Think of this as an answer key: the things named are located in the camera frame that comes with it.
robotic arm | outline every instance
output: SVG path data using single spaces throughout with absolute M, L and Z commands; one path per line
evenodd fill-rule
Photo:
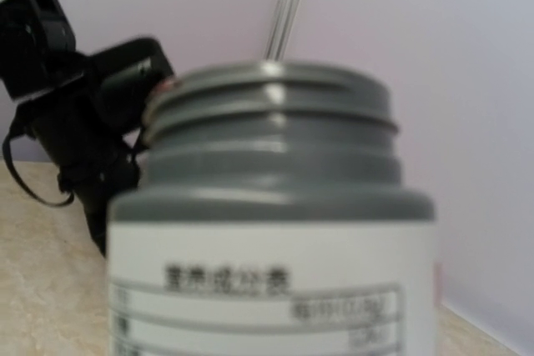
M 17 111 L 3 142 L 15 181 L 52 207 L 83 204 L 88 230 L 105 254 L 106 208 L 117 193 L 135 188 L 139 168 L 123 135 L 141 128 L 151 89 L 173 70 L 159 43 L 136 38 L 85 55 L 58 0 L 0 0 L 0 78 Z M 60 203 L 39 197 L 14 167 L 10 143 L 37 139 L 59 167 Z

metal rod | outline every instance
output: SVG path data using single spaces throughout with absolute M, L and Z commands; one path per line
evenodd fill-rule
M 298 4 L 299 0 L 279 0 L 277 2 L 265 58 L 270 60 L 282 58 Z

marble countertop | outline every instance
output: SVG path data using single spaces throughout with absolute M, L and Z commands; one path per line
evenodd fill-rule
M 28 184 L 60 199 L 56 168 L 18 163 Z M 79 203 L 45 208 L 0 167 L 0 354 L 105 355 L 105 262 L 91 243 Z M 443 308 L 441 356 L 515 353 Z

label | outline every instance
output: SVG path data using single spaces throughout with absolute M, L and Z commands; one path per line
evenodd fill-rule
M 109 354 L 436 355 L 431 223 L 112 223 Z

white wall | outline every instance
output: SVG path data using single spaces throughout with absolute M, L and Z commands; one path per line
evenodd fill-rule
M 302 0 L 287 56 L 386 82 L 437 202 L 446 302 L 534 354 L 533 0 Z
M 139 34 L 156 36 L 176 73 L 264 54 L 277 0 L 59 0 L 84 52 Z M 0 88 L 0 135 L 14 106 Z M 43 159 L 38 144 L 20 141 L 18 159 Z

